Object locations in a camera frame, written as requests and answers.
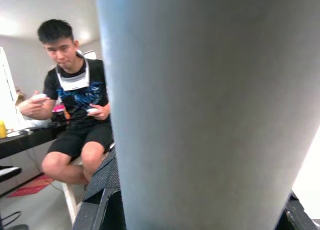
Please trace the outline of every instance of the desk surface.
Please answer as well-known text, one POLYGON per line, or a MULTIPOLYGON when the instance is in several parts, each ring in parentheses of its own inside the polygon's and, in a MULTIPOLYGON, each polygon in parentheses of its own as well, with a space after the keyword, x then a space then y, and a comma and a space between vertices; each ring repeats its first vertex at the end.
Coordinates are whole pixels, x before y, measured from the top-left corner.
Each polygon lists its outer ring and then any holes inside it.
POLYGON ((66 129, 66 125, 41 129, 31 134, 19 135, 0 139, 0 159, 20 153, 27 149, 44 144, 57 138, 66 129))

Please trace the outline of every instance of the window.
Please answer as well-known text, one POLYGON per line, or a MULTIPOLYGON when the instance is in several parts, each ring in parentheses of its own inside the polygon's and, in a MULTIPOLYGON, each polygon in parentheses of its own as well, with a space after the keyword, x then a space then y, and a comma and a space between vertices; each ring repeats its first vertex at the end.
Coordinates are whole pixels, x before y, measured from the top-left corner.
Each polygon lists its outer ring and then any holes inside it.
POLYGON ((87 51, 83 55, 86 59, 97 59, 96 53, 94 51, 87 51))
POLYGON ((4 49, 0 47, 0 120, 4 120, 7 129, 18 129, 24 121, 16 109, 17 98, 7 57, 4 49))

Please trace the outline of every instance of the young man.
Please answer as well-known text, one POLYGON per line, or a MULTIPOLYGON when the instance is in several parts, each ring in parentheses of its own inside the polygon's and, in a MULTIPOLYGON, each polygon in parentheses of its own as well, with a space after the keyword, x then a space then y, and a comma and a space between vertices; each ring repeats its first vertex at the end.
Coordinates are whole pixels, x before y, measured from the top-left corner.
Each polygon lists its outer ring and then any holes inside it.
POLYGON ((45 21, 37 33, 57 65, 44 81, 43 93, 47 97, 31 97, 19 109, 30 118, 49 119, 57 98, 61 98, 70 123, 49 148, 42 169, 61 182, 87 184, 113 142, 103 62, 84 59, 77 52, 79 42, 74 40, 72 28, 65 21, 45 21), (97 110, 87 113, 90 108, 97 110), (71 165, 71 160, 80 155, 83 168, 71 165))

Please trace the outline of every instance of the ceiling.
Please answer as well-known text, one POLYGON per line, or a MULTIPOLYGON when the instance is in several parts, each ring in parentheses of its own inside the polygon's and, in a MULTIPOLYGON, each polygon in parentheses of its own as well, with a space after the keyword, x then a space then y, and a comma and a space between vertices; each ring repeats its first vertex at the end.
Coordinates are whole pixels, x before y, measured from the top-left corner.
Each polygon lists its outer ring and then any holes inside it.
POLYGON ((49 19, 71 24, 80 44, 99 38, 95 0, 0 0, 0 36, 37 40, 37 29, 49 19))

